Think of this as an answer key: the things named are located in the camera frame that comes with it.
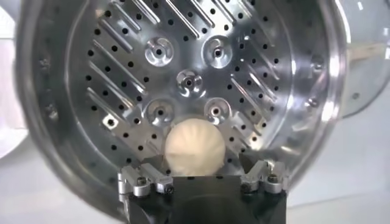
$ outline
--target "bolt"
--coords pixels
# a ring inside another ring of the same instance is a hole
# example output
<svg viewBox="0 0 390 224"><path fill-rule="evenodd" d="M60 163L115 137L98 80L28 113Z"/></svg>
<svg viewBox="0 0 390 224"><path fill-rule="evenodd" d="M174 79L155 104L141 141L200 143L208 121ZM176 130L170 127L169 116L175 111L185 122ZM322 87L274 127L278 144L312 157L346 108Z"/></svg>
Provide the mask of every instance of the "bolt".
<svg viewBox="0 0 390 224"><path fill-rule="evenodd" d="M138 179L136 179L136 183L137 183L138 186L145 185L146 184L146 178L145 177L138 177Z"/></svg>
<svg viewBox="0 0 390 224"><path fill-rule="evenodd" d="M270 183L278 183L278 176L274 173L271 173L270 175L268 175L268 178L267 178L268 182Z"/></svg>
<svg viewBox="0 0 390 224"><path fill-rule="evenodd" d="M173 194L174 190L173 186L169 184L165 187L164 192L165 194Z"/></svg>
<svg viewBox="0 0 390 224"><path fill-rule="evenodd" d="M250 193L250 186L247 183L241 185L241 192L244 194Z"/></svg>

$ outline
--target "steamed bun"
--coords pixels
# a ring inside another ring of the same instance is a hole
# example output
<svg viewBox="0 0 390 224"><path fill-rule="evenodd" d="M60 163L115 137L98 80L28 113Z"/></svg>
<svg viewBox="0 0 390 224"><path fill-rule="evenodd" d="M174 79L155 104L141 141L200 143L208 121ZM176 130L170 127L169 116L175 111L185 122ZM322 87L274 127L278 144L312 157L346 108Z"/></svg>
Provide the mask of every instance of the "steamed bun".
<svg viewBox="0 0 390 224"><path fill-rule="evenodd" d="M165 158L175 175L212 175L224 165L224 138L208 121L185 120L168 134Z"/></svg>

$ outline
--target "perforated metal tray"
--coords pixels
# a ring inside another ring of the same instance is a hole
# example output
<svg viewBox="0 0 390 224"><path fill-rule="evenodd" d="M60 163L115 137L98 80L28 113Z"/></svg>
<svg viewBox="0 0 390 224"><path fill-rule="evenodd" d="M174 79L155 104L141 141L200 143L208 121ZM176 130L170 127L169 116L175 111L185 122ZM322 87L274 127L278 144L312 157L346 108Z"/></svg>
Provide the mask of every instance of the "perforated metal tray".
<svg viewBox="0 0 390 224"><path fill-rule="evenodd" d="M291 184L337 118L346 39L333 1L26 1L17 84L31 135L76 194L119 217L116 172L197 117L240 154L282 161Z"/></svg>

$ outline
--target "metal surface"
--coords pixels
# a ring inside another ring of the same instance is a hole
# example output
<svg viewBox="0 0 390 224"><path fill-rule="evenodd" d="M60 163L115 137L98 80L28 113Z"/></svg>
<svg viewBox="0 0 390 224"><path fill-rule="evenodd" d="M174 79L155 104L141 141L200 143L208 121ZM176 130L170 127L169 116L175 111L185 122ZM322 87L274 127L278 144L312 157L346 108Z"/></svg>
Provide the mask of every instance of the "metal surface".
<svg viewBox="0 0 390 224"><path fill-rule="evenodd" d="M294 184L338 115L346 39L333 1L36 0L21 14L16 82L32 137L114 217L116 171L163 154L184 119L225 137L217 174L242 175L244 152L284 162Z"/></svg>
<svg viewBox="0 0 390 224"><path fill-rule="evenodd" d="M339 0L346 28L349 75L342 116L359 113L390 79L390 2Z"/></svg>

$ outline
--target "small hole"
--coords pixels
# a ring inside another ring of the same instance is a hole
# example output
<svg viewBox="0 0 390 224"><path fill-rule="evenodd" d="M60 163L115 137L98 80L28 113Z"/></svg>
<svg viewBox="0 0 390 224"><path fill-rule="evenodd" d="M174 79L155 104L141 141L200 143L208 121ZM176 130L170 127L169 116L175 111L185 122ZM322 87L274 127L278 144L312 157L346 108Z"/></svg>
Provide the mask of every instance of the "small hole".
<svg viewBox="0 0 390 224"><path fill-rule="evenodd" d="M107 121L107 123L108 123L108 125L109 126L114 126L114 121L113 120L111 120L111 119L109 119L108 121Z"/></svg>
<svg viewBox="0 0 390 224"><path fill-rule="evenodd" d="M106 16L106 17L111 17L111 11L105 11L104 12L104 15Z"/></svg>

